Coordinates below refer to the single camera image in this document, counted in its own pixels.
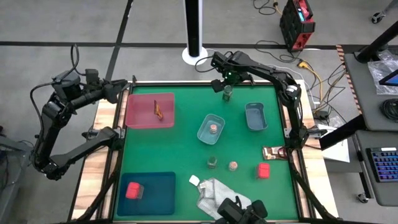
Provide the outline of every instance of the red block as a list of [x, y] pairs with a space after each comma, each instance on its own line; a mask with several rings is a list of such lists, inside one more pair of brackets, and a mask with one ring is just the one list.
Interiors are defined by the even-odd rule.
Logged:
[[144, 187], [138, 183], [130, 182], [127, 191], [126, 191], [126, 198], [128, 199], [141, 199], [142, 193], [144, 191]]
[[268, 179], [269, 178], [269, 164], [260, 163], [257, 167], [257, 178]]

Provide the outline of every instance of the concrete floor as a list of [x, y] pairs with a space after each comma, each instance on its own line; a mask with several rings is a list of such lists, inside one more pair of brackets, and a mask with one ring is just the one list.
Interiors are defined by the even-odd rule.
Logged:
[[[311, 45], [369, 44], [398, 20], [397, 11], [391, 11], [380, 24], [369, 21], [374, 10], [383, 9], [389, 0], [308, 1], [317, 22]], [[182, 3], [181, 0], [135, 0], [123, 42], [185, 42]], [[279, 1], [280, 6], [285, 3], [286, 0]], [[0, 0], [0, 42], [115, 42], [126, 4], [127, 0]], [[204, 43], [253, 44], [258, 40], [283, 43], [279, 16], [258, 14], [250, 0], [204, 0], [204, 15]], [[398, 38], [391, 43], [398, 44]], [[281, 63], [252, 49], [243, 51], [264, 64], [301, 72], [308, 83], [313, 80], [310, 73], [298, 70], [295, 63]], [[0, 46], [0, 52], [0, 125], [5, 127], [10, 138], [33, 141], [39, 132], [39, 121], [30, 103], [29, 91], [71, 67], [69, 47]], [[112, 52], [112, 47], [80, 47], [79, 69], [96, 68], [100, 76], [105, 77]], [[181, 52], [182, 49], [121, 48], [112, 78], [130, 80], [135, 75], [139, 80], [210, 80], [220, 76], [215, 72], [195, 72], [181, 61]], [[270, 52], [286, 53], [284, 50]], [[341, 63], [335, 50], [304, 50], [300, 57], [309, 61], [323, 79]], [[206, 62], [199, 69], [208, 67]], [[339, 84], [348, 87], [345, 78]], [[51, 92], [50, 87], [35, 92], [39, 108]], [[313, 94], [318, 96], [318, 90], [314, 89]], [[348, 88], [331, 104], [345, 119], [358, 115]], [[54, 154], [67, 152], [85, 141], [80, 133], [92, 125], [95, 111], [96, 105], [78, 111], [62, 129]], [[28, 167], [10, 223], [24, 220], [28, 224], [64, 222], [80, 169], [81, 162], [78, 162], [56, 182]], [[330, 174], [330, 182], [342, 218], [379, 223], [398, 220], [398, 208], [380, 207], [374, 200], [361, 204], [355, 199], [355, 195], [363, 191], [358, 174]]]

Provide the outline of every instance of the chair wheel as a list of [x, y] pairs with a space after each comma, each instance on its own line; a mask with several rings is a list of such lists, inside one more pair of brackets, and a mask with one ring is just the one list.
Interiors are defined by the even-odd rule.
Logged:
[[357, 195], [356, 198], [362, 203], [367, 203], [369, 201], [369, 199], [366, 197], [365, 193], [361, 193], [361, 194]]
[[373, 24], [378, 24], [384, 17], [385, 15], [382, 15], [381, 12], [377, 12], [373, 14], [372, 16], [372, 23]]

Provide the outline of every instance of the blue tray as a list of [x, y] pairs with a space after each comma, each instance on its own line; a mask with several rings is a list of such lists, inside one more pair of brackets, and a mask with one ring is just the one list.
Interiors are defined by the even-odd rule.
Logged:
[[[144, 187], [141, 199], [126, 198], [127, 186], [137, 182]], [[172, 215], [175, 208], [175, 173], [126, 173], [121, 177], [118, 215]]]

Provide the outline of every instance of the computer keyboard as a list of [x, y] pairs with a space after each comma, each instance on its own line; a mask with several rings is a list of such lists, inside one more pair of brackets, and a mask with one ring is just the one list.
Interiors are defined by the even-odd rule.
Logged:
[[366, 149], [376, 181], [398, 182], [398, 152], [394, 147]]

